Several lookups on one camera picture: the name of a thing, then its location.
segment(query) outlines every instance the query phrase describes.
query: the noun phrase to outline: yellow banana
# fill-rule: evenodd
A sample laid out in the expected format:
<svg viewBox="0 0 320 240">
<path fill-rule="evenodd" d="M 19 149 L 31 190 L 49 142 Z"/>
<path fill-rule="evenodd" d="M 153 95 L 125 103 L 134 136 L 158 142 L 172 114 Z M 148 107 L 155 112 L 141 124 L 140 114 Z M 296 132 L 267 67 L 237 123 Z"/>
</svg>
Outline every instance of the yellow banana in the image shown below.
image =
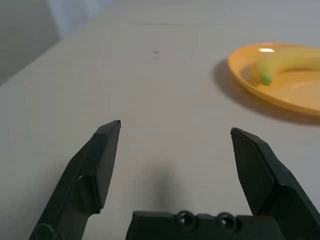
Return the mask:
<svg viewBox="0 0 320 240">
<path fill-rule="evenodd" d="M 275 73 L 290 70 L 320 71 L 320 48 L 285 47 L 266 53 L 253 65 L 253 76 L 269 86 Z"/>
</svg>

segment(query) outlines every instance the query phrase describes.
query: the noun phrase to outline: yellow plate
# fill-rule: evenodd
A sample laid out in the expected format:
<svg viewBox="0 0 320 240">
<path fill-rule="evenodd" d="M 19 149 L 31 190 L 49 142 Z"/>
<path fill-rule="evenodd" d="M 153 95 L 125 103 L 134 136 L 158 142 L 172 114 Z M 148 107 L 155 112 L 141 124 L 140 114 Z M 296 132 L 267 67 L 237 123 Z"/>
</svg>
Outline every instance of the yellow plate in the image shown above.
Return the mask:
<svg viewBox="0 0 320 240">
<path fill-rule="evenodd" d="M 271 86 L 263 85 L 252 76 L 252 65 L 258 58 L 288 47 L 302 46 L 260 43 L 238 48 L 229 56 L 229 68 L 241 86 L 257 97 L 291 111 L 320 117 L 320 71 L 281 72 L 272 78 Z"/>
</svg>

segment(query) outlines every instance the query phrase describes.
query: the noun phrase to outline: gray wall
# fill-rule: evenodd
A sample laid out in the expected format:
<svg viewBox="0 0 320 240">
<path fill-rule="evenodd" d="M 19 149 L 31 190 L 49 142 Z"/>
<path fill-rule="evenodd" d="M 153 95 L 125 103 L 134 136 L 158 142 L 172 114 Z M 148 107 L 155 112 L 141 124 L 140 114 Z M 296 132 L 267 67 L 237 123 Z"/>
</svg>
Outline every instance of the gray wall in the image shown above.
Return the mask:
<svg viewBox="0 0 320 240">
<path fill-rule="evenodd" d="M 45 0 L 1 0 L 0 85 L 58 41 Z"/>
</svg>

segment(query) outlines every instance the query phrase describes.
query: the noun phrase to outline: tabletop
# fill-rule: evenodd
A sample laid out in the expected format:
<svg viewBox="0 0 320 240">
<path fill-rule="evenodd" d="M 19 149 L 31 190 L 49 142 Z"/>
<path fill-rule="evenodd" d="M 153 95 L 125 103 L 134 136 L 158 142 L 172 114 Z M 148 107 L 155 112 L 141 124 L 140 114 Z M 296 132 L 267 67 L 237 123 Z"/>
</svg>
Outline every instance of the tabletop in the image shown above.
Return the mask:
<svg viewBox="0 0 320 240">
<path fill-rule="evenodd" d="M 84 240 L 125 239 L 134 210 L 251 214 L 232 127 L 258 135 L 320 210 L 320 120 L 242 89 L 226 59 L 320 46 L 317 1 L 118 0 L 0 88 L 1 239 L 28 239 L 96 129 L 121 120 L 104 209 Z"/>
</svg>

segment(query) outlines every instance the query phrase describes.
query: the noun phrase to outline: orange plate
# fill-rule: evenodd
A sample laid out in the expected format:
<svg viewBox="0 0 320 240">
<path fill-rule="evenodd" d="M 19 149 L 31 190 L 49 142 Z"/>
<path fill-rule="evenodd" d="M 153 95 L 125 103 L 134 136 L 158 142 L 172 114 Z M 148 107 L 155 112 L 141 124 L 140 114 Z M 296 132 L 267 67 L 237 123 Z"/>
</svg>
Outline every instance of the orange plate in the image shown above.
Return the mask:
<svg viewBox="0 0 320 240">
<path fill-rule="evenodd" d="M 303 46 L 260 43 L 238 48 L 229 56 L 229 68 L 241 86 L 257 97 L 291 111 L 320 117 L 320 71 L 277 73 L 272 78 L 271 86 L 263 85 L 252 76 L 252 65 L 258 58 L 288 47 Z"/>
</svg>

